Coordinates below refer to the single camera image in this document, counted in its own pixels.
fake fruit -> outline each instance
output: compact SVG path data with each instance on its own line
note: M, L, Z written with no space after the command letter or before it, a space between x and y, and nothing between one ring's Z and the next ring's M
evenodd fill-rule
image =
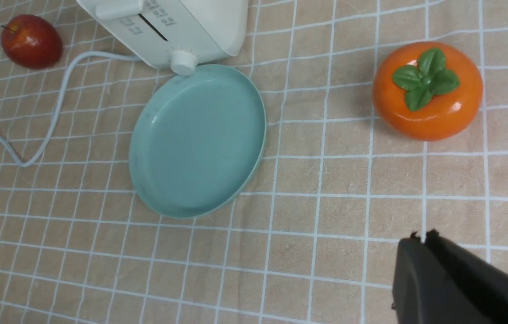
M48 21L21 14L2 26L0 43L12 62L25 68L48 68L62 56L62 39Z
M482 101L482 77L464 53L425 41L397 49L373 83L378 115L397 131L422 141L443 140L472 122Z

plate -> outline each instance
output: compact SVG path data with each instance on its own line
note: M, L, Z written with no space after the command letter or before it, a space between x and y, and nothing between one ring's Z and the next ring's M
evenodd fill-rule
M143 109L130 145L132 183L156 213L202 216L243 190L265 141L256 86L234 68L199 66L166 82Z

orange persimmon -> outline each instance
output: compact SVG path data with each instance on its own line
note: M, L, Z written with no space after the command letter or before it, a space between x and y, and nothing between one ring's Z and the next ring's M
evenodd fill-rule
M472 122L482 101L482 77L472 60L450 45L412 43L382 62L372 97L378 115L394 129L437 141Z

toaster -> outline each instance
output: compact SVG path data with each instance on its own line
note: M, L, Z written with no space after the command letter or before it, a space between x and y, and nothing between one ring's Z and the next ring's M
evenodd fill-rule
M77 0L154 68L188 76L198 64L238 55L248 0Z

green leaves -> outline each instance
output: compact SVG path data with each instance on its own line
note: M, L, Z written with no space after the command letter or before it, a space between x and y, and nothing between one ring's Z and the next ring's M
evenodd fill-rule
M427 88L416 88L406 92L406 106L411 111L417 111L432 100L432 94Z
M392 81L404 90L414 90L422 85L422 76L415 66L404 65L392 74Z
M436 72L444 70L445 67L446 57L438 47L427 50L418 58L418 69L425 76L433 76Z
M428 89L433 95L444 95L460 86L460 80L454 71L444 70L437 72L434 75Z
M446 68L446 57L438 47L422 53L417 65L400 66L392 74L394 84L407 91L404 100L410 111L417 111L431 102L433 96L447 94L460 86L458 76Z

